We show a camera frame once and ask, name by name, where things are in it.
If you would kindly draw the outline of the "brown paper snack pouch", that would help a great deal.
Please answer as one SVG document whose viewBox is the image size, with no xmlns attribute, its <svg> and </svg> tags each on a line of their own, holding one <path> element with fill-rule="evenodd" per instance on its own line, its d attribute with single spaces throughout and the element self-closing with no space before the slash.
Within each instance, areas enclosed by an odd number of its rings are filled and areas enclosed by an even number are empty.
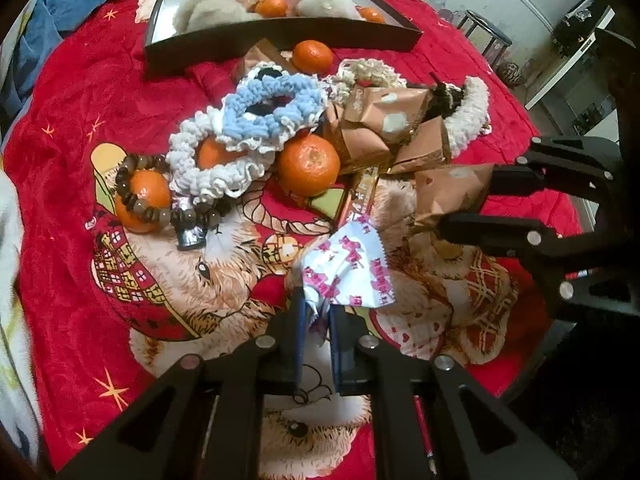
<svg viewBox="0 0 640 480">
<path fill-rule="evenodd" d="M 416 172 L 416 225 L 432 230 L 446 214 L 479 211 L 494 168 L 491 164 L 445 165 Z"/>
</svg>

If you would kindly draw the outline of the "white pink printed packet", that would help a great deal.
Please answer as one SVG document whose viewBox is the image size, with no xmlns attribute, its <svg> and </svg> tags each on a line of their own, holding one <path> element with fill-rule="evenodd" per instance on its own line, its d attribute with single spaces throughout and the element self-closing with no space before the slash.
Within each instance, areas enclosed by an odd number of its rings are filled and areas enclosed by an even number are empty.
<svg viewBox="0 0 640 480">
<path fill-rule="evenodd" d="M 303 258 L 309 329 L 325 333 L 333 307 L 377 309 L 395 301 L 385 250 L 370 219 L 349 221 Z"/>
</svg>

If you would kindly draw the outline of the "blue crochet scrunchie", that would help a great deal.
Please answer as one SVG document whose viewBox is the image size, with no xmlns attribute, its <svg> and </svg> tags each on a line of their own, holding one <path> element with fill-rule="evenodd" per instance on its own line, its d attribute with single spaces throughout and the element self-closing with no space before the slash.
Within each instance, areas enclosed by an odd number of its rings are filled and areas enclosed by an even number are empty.
<svg viewBox="0 0 640 480">
<path fill-rule="evenodd" d="M 221 133 L 233 141 L 276 142 L 313 126 L 325 109 L 326 92 L 316 77 L 255 77 L 224 98 Z"/>
</svg>

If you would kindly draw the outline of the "red printed bedspread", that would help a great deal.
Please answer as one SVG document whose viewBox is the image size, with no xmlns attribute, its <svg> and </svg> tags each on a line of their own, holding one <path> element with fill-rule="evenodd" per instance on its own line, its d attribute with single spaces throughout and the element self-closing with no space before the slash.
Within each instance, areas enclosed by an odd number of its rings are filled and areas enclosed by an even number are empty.
<svg viewBox="0 0 640 480">
<path fill-rule="evenodd" d="M 290 200 L 274 174 L 203 249 L 183 252 L 170 229 L 122 225 L 119 163 L 163 153 L 181 122 L 234 88 L 234 61 L 151 76 L 138 2 L 108 0 L 52 52 L 3 153 L 21 206 L 17 291 L 55 469 L 183 353 L 214 358 L 261 334 L 288 304 L 300 258 L 334 226 Z M 550 328 L 544 300 L 514 260 L 411 234 L 413 211 L 410 182 L 378 184 L 371 219 L 397 301 L 367 313 L 367 326 L 409 356 L 451 354 L 501 394 Z"/>
</svg>

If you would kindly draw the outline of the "black metal stool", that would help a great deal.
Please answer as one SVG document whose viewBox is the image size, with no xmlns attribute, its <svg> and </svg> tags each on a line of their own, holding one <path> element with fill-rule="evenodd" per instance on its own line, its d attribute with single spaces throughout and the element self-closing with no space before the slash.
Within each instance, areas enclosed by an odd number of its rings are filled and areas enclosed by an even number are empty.
<svg viewBox="0 0 640 480">
<path fill-rule="evenodd" d="M 497 25 L 473 10 L 464 12 L 457 29 L 474 44 L 494 70 L 513 44 L 512 39 Z"/>
</svg>

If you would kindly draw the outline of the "gold red candy bar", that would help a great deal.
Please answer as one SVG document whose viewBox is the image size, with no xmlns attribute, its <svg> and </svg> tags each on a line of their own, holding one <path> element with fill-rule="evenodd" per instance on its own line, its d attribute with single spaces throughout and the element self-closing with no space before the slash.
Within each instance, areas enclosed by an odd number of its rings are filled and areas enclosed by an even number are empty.
<svg viewBox="0 0 640 480">
<path fill-rule="evenodd" d="M 368 167 L 354 174 L 352 185 L 346 195 L 340 218 L 338 218 L 338 228 L 370 214 L 379 177 L 378 167 Z"/>
</svg>

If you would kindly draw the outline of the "cream crochet scrunchie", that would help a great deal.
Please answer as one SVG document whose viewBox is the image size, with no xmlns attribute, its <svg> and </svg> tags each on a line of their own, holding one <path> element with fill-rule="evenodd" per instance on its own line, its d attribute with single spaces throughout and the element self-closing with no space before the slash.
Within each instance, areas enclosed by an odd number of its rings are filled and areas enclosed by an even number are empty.
<svg viewBox="0 0 640 480">
<path fill-rule="evenodd" d="M 359 84 L 363 87 L 406 88 L 407 81 L 392 66 L 377 58 L 345 58 L 334 75 L 322 79 L 329 100 L 344 106 Z"/>
</svg>

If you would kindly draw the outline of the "white cartoon monster blanket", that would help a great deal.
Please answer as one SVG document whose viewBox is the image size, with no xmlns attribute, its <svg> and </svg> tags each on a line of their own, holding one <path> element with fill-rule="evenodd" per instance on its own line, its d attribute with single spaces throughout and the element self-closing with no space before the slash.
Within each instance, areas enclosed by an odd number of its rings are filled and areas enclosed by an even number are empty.
<svg viewBox="0 0 640 480">
<path fill-rule="evenodd" d="M 35 466 L 40 452 L 41 415 L 32 376 L 32 341 L 16 291 L 23 243 L 16 188 L 1 175 L 1 426 Z"/>
</svg>

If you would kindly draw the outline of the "large centre mandarin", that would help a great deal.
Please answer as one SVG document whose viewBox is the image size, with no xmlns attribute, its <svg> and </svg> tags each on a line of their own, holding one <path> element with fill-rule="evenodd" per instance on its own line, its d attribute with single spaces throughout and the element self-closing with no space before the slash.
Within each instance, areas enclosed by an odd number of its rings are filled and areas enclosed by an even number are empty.
<svg viewBox="0 0 640 480">
<path fill-rule="evenodd" d="M 314 197 L 334 185 L 340 174 L 341 159 L 329 141 L 309 133 L 285 143 L 276 167 L 285 192 Z"/>
</svg>

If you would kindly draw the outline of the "mandarin in tray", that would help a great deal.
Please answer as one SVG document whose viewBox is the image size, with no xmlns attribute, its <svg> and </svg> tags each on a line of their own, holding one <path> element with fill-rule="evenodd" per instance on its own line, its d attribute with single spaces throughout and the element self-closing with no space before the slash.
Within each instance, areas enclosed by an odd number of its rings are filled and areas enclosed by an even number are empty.
<svg viewBox="0 0 640 480">
<path fill-rule="evenodd" d="M 260 0 L 255 12 L 263 18 L 284 18 L 288 15 L 288 0 Z"/>
<path fill-rule="evenodd" d="M 356 9 L 360 16 L 367 22 L 378 24 L 386 23 L 383 14 L 375 8 L 370 8 L 370 6 L 356 6 Z"/>
</svg>

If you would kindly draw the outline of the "orange mandarin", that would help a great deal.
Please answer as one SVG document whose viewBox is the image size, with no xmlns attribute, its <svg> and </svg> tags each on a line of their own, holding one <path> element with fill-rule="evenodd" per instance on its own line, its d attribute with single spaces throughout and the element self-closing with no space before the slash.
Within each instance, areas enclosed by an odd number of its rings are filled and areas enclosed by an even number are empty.
<svg viewBox="0 0 640 480">
<path fill-rule="evenodd" d="M 296 44 L 292 63 L 305 74 L 326 74 L 334 60 L 332 50 L 317 40 L 304 40 Z"/>
</svg>

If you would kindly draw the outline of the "white crochet scrunchie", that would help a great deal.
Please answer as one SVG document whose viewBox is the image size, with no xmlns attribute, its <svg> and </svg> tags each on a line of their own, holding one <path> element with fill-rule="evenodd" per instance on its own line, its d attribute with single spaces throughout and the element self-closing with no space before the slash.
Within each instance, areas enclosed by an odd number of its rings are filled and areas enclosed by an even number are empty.
<svg viewBox="0 0 640 480">
<path fill-rule="evenodd" d="M 218 142 L 224 152 L 238 155 L 231 162 L 216 162 L 213 168 L 201 169 L 196 163 L 198 148 L 205 140 Z M 222 111 L 211 106 L 184 120 L 179 131 L 169 136 L 165 160 L 169 166 L 172 192 L 194 200 L 213 203 L 221 197 L 238 198 L 254 180 L 261 178 L 274 163 L 277 152 L 291 136 L 287 131 L 274 139 L 233 140 L 222 133 Z"/>
</svg>

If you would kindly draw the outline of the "mandarin inside white scrunchie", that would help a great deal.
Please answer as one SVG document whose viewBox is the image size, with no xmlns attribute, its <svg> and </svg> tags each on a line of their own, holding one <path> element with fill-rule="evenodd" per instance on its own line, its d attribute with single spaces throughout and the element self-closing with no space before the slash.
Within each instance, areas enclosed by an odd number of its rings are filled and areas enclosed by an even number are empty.
<svg viewBox="0 0 640 480">
<path fill-rule="evenodd" d="M 196 166 L 201 170 L 224 166 L 243 157 L 244 152 L 230 152 L 224 144 L 219 143 L 213 136 L 206 138 L 196 152 Z"/>
</svg>

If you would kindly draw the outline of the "beige plush teddy bear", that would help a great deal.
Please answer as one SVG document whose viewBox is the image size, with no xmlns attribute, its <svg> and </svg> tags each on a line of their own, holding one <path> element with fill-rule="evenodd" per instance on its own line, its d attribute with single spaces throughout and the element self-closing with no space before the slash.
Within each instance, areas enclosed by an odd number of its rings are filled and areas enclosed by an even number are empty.
<svg viewBox="0 0 640 480">
<path fill-rule="evenodd" d="M 176 34 L 180 35 L 261 19 L 259 14 L 246 10 L 236 0 L 186 0 L 178 6 L 172 24 Z"/>
</svg>

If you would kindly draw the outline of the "black shallow box tray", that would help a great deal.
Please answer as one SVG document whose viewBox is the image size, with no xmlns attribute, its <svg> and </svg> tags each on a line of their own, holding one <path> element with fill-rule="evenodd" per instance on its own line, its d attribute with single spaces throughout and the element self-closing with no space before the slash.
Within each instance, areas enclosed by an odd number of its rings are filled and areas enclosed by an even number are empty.
<svg viewBox="0 0 640 480">
<path fill-rule="evenodd" d="M 313 39 L 334 48 L 408 52 L 422 36 L 418 26 L 384 0 L 352 0 L 358 6 L 380 12 L 385 20 L 383 24 L 348 18 L 294 16 L 177 32 L 174 17 L 183 1 L 186 0 L 156 0 L 143 43 L 146 58 L 153 65 L 169 68 L 239 58 L 263 39 L 283 50 Z"/>
</svg>

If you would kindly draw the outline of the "blue bed sheet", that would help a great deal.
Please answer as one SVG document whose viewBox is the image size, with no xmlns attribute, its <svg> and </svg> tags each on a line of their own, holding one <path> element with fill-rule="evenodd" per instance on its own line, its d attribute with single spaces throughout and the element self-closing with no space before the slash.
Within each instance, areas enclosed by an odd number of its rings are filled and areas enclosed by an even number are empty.
<svg viewBox="0 0 640 480">
<path fill-rule="evenodd" d="M 28 0 L 1 44 L 1 117 L 8 122 L 34 91 L 49 55 L 107 0 Z"/>
</svg>

